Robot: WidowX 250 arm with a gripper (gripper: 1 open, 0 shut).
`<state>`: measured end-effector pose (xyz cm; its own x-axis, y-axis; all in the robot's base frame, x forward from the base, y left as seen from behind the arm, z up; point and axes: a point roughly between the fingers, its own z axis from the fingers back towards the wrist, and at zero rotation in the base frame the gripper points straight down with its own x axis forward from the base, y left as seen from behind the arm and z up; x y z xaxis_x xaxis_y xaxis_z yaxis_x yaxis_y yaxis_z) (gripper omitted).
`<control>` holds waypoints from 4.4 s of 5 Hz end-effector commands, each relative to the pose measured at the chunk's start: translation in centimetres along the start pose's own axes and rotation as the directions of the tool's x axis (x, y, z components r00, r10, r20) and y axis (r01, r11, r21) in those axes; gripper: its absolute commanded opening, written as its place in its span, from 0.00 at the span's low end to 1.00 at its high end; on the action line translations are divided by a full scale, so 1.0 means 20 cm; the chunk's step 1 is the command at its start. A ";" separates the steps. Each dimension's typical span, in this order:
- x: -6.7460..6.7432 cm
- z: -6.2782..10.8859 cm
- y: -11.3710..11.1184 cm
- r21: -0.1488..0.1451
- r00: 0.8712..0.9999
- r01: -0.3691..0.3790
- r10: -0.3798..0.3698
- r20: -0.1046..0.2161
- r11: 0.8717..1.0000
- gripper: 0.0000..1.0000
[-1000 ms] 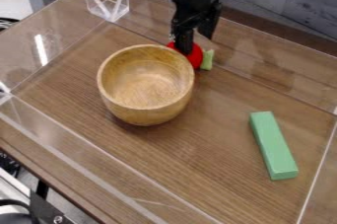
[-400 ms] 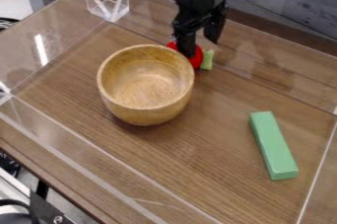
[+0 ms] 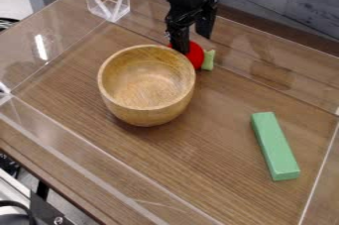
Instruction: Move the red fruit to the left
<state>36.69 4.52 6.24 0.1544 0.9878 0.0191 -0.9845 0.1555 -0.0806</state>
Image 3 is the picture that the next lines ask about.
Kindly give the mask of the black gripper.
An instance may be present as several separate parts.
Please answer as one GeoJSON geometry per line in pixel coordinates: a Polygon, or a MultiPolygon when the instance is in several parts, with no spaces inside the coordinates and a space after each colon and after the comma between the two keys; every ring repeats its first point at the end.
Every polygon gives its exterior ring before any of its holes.
{"type": "Polygon", "coordinates": [[[190,52],[190,30],[197,25],[197,33],[206,39],[213,36],[219,0],[167,0],[170,12],[166,16],[167,31],[173,49],[186,55],[190,52]]]}

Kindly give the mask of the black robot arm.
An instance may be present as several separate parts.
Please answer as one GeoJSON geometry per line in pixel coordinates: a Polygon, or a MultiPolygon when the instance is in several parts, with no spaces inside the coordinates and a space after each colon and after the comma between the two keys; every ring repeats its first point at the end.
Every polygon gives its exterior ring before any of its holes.
{"type": "Polygon", "coordinates": [[[186,55],[190,50],[190,28],[206,39],[211,38],[219,0],[167,0],[170,12],[166,16],[167,34],[173,48],[186,55]]]}

